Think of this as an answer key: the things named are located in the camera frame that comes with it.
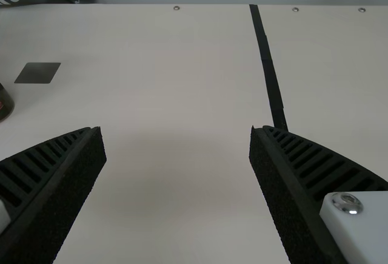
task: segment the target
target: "screw head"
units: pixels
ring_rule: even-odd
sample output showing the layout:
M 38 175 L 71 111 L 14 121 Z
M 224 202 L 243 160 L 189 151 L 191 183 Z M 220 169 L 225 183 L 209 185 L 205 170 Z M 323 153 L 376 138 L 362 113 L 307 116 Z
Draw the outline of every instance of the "screw head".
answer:
M 333 205 L 347 214 L 359 214 L 364 210 L 361 201 L 352 194 L 346 192 L 337 192 L 332 195 Z

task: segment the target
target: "dark bottle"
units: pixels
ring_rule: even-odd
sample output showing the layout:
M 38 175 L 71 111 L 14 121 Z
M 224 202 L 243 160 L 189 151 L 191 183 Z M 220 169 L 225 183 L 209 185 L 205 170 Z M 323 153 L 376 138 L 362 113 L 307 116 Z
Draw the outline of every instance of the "dark bottle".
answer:
M 13 111 L 15 104 L 0 83 L 0 121 L 6 119 Z

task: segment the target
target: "white table surface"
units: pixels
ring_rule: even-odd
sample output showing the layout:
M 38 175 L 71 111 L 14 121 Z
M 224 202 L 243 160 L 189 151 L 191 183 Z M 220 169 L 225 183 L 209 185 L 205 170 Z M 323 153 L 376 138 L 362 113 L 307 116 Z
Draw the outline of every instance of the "white table surface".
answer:
M 250 127 L 272 124 L 249 7 L 172 8 L 0 10 L 16 102 L 0 160 L 102 127 L 108 162 L 55 264 L 288 263 L 248 159 Z M 14 84 L 28 62 L 62 64 L 51 84 Z
M 388 7 L 259 6 L 291 132 L 388 180 Z

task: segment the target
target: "gray square marker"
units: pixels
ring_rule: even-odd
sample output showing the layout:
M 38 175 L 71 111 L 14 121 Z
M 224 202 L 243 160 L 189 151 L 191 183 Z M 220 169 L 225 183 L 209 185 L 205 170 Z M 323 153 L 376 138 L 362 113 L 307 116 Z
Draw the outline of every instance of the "gray square marker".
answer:
M 49 84 L 61 63 L 27 63 L 16 84 Z

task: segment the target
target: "black strip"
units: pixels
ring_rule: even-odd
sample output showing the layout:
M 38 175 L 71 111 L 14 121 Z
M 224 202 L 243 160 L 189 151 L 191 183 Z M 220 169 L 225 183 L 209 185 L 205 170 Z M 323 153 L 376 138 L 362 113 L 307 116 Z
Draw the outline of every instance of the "black strip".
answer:
M 253 26 L 255 27 L 257 42 L 259 44 L 261 62 L 263 64 L 264 76 L 266 78 L 267 93 L 269 105 L 271 107 L 273 126 L 288 130 L 286 117 L 283 111 L 283 102 L 281 99 L 278 79 L 276 78 L 275 68 L 269 49 L 266 33 L 263 23 L 261 22 L 259 7 L 257 5 L 249 5 L 252 14 Z

